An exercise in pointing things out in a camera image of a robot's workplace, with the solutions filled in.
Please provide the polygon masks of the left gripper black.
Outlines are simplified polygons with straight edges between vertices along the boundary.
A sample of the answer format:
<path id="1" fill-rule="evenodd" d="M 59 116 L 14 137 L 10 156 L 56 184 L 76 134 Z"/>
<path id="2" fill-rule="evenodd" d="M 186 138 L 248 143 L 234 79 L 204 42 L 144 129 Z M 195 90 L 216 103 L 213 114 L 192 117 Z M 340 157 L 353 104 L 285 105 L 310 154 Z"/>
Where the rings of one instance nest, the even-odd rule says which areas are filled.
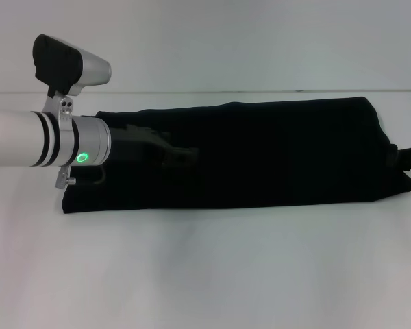
<path id="1" fill-rule="evenodd" d="M 197 163 L 199 150 L 196 147 L 172 147 L 166 133 L 135 125 L 110 127 L 109 130 L 111 146 L 108 164 L 141 163 L 165 169 L 185 169 Z"/>

